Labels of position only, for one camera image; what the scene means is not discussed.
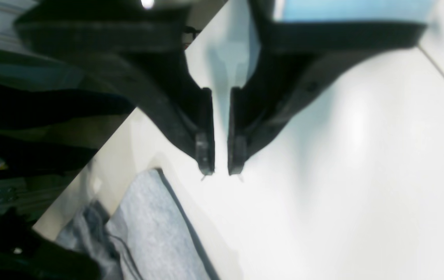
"white floor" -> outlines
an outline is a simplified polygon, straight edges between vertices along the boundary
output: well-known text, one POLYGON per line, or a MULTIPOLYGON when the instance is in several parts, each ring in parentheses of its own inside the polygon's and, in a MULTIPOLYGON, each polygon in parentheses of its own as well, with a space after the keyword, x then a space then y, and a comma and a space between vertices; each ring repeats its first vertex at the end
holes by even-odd
MULTIPOLYGON (((254 39, 246 2, 230 0, 187 50, 191 74, 213 90, 213 176, 202 181, 135 110, 35 228, 54 238, 94 198, 112 213, 135 174, 161 167, 223 280, 444 279, 435 65, 416 48, 354 67, 229 177, 229 90, 247 79, 254 39)), ((421 44, 444 70, 444 1, 421 44)))

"gray fabric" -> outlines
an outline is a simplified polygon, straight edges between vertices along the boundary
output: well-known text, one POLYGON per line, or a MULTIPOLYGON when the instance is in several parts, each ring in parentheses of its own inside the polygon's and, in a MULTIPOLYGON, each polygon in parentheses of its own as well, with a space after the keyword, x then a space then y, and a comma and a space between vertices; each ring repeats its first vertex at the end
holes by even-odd
POLYGON ((57 243, 96 260, 105 280, 209 280, 181 211, 157 170, 137 175, 106 225, 94 203, 57 243))
POLYGON ((60 232, 56 243, 94 259, 99 264, 102 280, 122 280, 121 256, 105 231, 107 218, 99 203, 84 207, 60 232))
POLYGON ((137 175, 106 228, 125 241, 145 280, 209 280, 157 170, 137 175))

